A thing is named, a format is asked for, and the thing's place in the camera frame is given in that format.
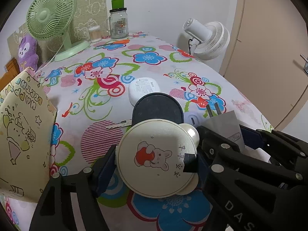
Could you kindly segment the white standing fan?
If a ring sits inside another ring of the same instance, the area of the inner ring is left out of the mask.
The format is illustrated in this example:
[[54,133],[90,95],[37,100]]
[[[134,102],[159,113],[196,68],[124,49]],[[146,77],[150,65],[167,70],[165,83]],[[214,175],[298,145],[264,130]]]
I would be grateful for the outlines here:
[[201,60],[215,59],[227,49],[230,42],[228,29],[218,21],[202,24],[189,18],[183,30],[191,37],[188,44],[190,53]]

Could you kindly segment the beige door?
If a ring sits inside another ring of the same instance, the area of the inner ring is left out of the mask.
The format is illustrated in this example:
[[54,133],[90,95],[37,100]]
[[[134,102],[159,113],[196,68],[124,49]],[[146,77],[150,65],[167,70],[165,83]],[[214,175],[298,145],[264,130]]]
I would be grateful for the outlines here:
[[307,101],[307,27],[291,0],[238,0],[220,73],[284,129]]

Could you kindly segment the round cream bear mirror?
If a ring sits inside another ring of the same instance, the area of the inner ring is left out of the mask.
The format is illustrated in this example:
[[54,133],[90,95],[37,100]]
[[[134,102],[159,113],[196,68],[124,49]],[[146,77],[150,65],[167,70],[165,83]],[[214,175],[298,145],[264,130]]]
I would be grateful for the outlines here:
[[191,193],[198,184],[199,134],[190,124],[150,119],[134,125],[122,137],[115,162],[122,181],[147,198],[166,198]]

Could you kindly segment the white rounded earbuds case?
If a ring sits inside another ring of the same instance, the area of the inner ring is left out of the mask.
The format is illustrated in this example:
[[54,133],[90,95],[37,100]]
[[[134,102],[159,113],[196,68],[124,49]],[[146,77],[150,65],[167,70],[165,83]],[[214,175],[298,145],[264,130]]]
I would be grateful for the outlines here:
[[131,105],[135,106],[143,96],[160,91],[157,81],[153,78],[141,77],[134,79],[128,86],[128,97]]

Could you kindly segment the green desk fan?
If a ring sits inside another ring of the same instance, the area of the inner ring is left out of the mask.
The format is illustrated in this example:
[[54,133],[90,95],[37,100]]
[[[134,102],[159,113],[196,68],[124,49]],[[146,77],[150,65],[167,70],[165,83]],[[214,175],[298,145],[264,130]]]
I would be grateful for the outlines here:
[[61,37],[62,46],[54,55],[54,61],[68,59],[87,49],[87,40],[72,43],[69,35],[70,24],[77,8],[76,0],[34,0],[26,15],[28,32],[36,40]]

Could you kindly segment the green cup on jar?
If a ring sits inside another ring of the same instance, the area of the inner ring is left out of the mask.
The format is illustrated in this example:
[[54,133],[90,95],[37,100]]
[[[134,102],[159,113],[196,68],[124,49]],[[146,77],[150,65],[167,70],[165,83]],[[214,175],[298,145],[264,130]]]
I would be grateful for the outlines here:
[[112,9],[122,9],[124,8],[124,0],[111,0]]

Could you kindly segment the white power plug adapter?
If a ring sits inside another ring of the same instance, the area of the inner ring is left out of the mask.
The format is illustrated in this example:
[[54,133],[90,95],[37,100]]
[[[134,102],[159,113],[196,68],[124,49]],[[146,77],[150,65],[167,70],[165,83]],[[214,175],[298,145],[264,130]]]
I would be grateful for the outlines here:
[[222,113],[218,103],[214,104],[216,116],[213,114],[209,105],[206,106],[209,118],[203,121],[202,126],[236,143],[243,151],[245,148],[240,125],[233,111]]

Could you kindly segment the floral tablecloth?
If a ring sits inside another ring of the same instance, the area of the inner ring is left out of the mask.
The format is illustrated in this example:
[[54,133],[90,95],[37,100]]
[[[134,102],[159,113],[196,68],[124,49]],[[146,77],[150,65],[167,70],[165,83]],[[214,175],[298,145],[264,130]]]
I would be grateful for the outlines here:
[[[110,126],[131,118],[128,87],[142,77],[153,78],[193,120],[208,119],[209,110],[233,111],[249,128],[272,130],[255,105],[212,68],[138,32],[120,41],[103,40],[37,71],[40,87],[57,108],[51,173],[78,173],[120,141],[127,128]],[[211,208],[200,189],[187,196],[146,199],[126,187],[118,173],[98,202],[111,230],[201,230]]]

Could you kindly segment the cotton swab container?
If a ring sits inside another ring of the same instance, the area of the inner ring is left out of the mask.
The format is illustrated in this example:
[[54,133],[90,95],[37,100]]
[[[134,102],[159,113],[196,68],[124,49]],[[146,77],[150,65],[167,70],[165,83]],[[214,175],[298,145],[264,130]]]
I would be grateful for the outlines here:
[[88,28],[89,38],[91,43],[98,42],[102,39],[100,25],[91,26]]

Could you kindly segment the purple plush toy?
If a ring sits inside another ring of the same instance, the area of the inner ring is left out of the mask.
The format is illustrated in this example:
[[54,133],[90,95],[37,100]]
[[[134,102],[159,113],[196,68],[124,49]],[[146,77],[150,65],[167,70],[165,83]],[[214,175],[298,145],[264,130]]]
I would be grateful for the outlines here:
[[26,34],[18,47],[19,70],[23,71],[31,67],[34,71],[38,69],[39,56],[37,55],[37,40],[30,34]]

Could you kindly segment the yellow cartoon storage box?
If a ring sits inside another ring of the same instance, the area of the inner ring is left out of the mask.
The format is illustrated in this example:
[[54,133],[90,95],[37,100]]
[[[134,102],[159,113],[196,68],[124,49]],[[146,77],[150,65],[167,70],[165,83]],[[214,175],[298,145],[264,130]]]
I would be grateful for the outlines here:
[[1,90],[1,195],[38,202],[49,180],[57,109],[26,68]]

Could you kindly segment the glass mason jar mug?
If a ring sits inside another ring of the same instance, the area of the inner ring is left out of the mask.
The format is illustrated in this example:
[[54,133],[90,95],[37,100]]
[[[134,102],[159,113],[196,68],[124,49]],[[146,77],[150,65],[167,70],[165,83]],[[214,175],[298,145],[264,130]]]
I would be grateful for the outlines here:
[[113,39],[128,37],[128,15],[127,8],[111,9],[109,20],[109,32]]

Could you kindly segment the silver key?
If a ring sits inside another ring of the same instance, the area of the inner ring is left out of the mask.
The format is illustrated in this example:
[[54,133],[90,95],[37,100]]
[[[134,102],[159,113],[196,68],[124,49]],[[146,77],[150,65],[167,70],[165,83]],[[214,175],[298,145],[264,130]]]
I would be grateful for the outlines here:
[[115,129],[115,128],[122,128],[122,127],[127,127],[127,126],[131,126],[131,119],[121,121],[120,123],[108,125],[106,126],[106,129]]

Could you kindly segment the wooden chair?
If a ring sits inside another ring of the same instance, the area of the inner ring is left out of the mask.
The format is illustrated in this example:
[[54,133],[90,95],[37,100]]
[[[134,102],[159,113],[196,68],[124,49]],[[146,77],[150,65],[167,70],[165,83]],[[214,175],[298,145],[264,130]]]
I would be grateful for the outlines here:
[[19,66],[17,60],[13,57],[6,65],[6,72],[0,80],[0,90],[3,90],[19,73]]

